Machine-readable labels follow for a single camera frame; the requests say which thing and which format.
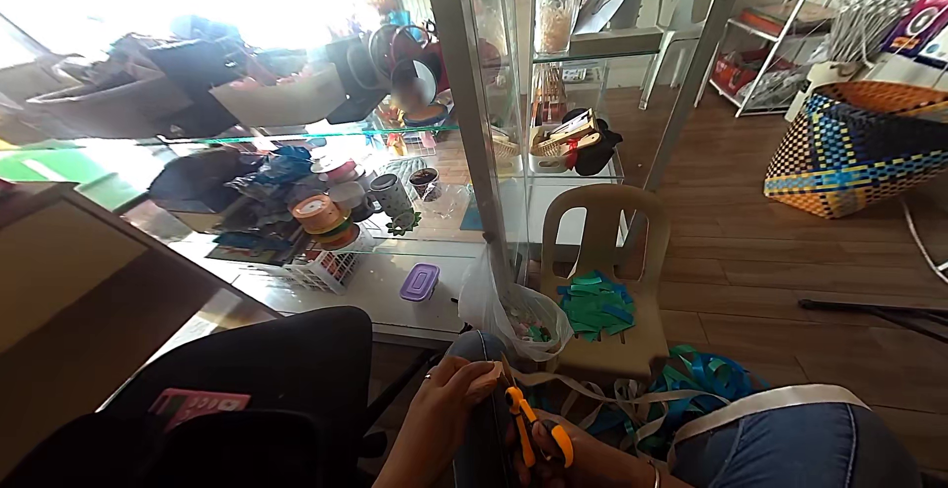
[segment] white wire basket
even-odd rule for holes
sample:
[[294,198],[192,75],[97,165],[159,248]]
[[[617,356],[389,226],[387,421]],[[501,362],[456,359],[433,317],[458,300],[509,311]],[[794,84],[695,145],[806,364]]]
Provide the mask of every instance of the white wire basket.
[[305,264],[287,264],[283,270],[302,288],[342,295],[352,281],[360,258],[358,252],[320,251],[315,259]]

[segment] jeans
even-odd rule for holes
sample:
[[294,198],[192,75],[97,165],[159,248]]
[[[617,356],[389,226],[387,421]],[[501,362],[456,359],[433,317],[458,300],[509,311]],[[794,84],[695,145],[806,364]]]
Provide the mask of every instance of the jeans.
[[[478,330],[447,354],[500,360],[504,344]],[[504,449],[510,412],[504,390],[471,411],[454,458],[458,488],[518,486]],[[871,410],[846,404],[779,408],[745,416],[676,447],[672,475],[695,488],[920,486],[914,459]]]

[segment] colorful woven bag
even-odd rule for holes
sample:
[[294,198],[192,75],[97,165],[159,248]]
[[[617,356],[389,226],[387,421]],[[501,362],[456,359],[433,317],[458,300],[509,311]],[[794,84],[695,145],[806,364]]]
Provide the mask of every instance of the colorful woven bag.
[[897,82],[817,87],[777,147],[764,194],[849,215],[948,169],[948,93]]

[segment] shopping bag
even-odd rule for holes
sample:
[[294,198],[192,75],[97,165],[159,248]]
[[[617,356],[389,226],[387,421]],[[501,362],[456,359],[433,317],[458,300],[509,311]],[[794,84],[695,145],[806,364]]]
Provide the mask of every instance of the shopping bag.
[[[484,246],[465,272],[458,296],[458,314],[474,328],[501,338],[508,349],[536,362],[557,356],[573,337],[566,313],[542,293],[512,285],[501,301],[490,268],[489,248]],[[523,324],[541,324],[548,341],[536,341],[515,331]]]

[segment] scissors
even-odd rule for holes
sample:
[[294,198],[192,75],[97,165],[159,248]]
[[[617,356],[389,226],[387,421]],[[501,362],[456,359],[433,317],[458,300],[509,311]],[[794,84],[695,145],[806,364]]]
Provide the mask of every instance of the scissors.
[[[537,456],[534,454],[533,439],[530,436],[530,431],[534,423],[538,422],[539,419],[533,409],[530,408],[527,399],[523,397],[523,392],[520,391],[520,388],[516,387],[514,374],[510,370],[510,364],[507,362],[507,357],[504,354],[501,355],[501,363],[504,365],[504,378],[508,384],[504,392],[504,398],[507,400],[507,405],[510,407],[510,414],[514,417],[516,422],[520,448],[523,451],[523,463],[526,464],[528,468],[531,468],[537,463]],[[562,457],[548,456],[543,452],[542,448],[538,446],[543,458],[548,461],[559,462],[564,468],[573,465],[573,442],[570,441],[570,436],[566,434],[566,429],[553,420],[543,420],[539,422],[550,432],[550,436],[553,437],[553,441],[556,442],[556,446],[559,448],[560,454],[562,454]]]

